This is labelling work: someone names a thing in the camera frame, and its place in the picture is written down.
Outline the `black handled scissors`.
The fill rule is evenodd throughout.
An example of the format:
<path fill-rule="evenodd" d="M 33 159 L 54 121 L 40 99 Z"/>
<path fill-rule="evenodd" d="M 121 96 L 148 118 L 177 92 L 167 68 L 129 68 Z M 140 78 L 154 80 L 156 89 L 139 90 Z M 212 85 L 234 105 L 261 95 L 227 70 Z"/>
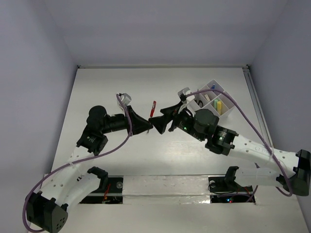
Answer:
<path fill-rule="evenodd" d="M 198 105 L 200 108 L 202 108 L 202 107 L 204 106 L 203 102 L 201 101 L 201 99 L 200 99 L 199 97 L 197 97 L 197 98 L 195 99 L 195 101 L 196 101 L 197 105 Z"/>

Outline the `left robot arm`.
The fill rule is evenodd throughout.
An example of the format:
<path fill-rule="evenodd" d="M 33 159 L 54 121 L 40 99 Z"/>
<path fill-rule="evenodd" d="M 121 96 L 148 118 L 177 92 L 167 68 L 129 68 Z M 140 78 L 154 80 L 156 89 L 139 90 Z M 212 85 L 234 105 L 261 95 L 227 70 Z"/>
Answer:
<path fill-rule="evenodd" d="M 32 223 L 38 232 L 59 232 L 65 225 L 69 211 L 93 191 L 108 187 L 108 172 L 92 166 L 93 159 L 102 155 L 108 143 L 107 133 L 127 131 L 127 136 L 152 129 L 152 124 L 136 114 L 128 105 L 123 114 L 110 116 L 103 106 L 90 109 L 86 127 L 76 143 L 67 163 L 39 182 L 38 192 L 27 195 L 23 207 L 24 223 Z"/>

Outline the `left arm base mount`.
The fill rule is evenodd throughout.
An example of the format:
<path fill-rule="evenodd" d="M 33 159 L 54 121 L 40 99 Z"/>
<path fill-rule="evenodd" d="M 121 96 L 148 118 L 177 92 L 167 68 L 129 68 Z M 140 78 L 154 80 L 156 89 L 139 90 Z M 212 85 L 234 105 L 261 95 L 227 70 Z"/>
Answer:
<path fill-rule="evenodd" d="M 123 176 L 109 177 L 108 172 L 95 166 L 88 173 L 95 174 L 100 179 L 100 184 L 80 204 L 123 204 Z"/>

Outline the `clear green tube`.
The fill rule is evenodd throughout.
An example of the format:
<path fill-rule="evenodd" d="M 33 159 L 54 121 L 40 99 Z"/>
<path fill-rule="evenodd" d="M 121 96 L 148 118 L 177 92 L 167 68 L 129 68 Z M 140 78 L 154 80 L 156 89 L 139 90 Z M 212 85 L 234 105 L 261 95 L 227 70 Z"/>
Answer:
<path fill-rule="evenodd" d="M 217 109 L 217 104 L 218 104 L 218 100 L 214 100 L 214 102 L 213 102 L 213 107 L 214 107 L 215 109 Z"/>

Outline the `red pen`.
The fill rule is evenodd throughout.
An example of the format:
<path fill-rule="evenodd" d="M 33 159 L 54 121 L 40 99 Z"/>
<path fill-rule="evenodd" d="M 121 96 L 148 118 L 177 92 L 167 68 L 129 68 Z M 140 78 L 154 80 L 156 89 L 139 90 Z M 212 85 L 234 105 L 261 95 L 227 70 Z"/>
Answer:
<path fill-rule="evenodd" d="M 153 117 L 154 112 L 155 112 L 155 109 L 156 109 L 156 101 L 154 100 L 154 101 L 153 101 L 152 108 L 151 108 L 151 111 L 150 111 L 150 116 L 149 116 L 149 118 L 152 118 L 152 117 Z"/>

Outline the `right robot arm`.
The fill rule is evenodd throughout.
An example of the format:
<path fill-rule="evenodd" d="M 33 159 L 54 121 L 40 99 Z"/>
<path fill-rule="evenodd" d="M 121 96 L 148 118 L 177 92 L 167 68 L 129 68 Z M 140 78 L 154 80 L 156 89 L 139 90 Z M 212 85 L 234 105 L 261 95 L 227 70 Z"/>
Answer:
<path fill-rule="evenodd" d="M 151 117 L 150 123 L 160 134 L 176 128 L 195 139 L 206 142 L 205 147 L 215 154 L 248 160 L 257 168 L 228 168 L 223 179 L 228 190 L 239 186 L 263 185 L 282 187 L 297 196 L 308 196 L 311 183 L 311 154 L 307 150 L 288 152 L 272 149 L 218 124 L 219 118 L 209 109 L 191 114 L 181 103 L 161 110 L 162 115 Z"/>

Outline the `yellow white glue stick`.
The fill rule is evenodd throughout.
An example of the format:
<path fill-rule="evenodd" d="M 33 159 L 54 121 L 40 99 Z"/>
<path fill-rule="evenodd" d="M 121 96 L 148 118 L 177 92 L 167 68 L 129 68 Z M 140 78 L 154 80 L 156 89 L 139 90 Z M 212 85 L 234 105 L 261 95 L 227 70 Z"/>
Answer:
<path fill-rule="evenodd" d="M 222 102 L 217 102 L 217 113 L 221 116 L 222 115 Z"/>

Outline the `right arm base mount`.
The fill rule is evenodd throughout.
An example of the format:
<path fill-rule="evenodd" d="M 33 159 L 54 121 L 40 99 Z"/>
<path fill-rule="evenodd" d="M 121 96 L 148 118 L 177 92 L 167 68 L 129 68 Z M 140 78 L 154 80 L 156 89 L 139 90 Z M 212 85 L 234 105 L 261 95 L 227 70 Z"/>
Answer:
<path fill-rule="evenodd" d="M 256 203 L 252 186 L 236 183 L 238 166 L 230 166 L 225 175 L 208 178 L 211 203 Z"/>

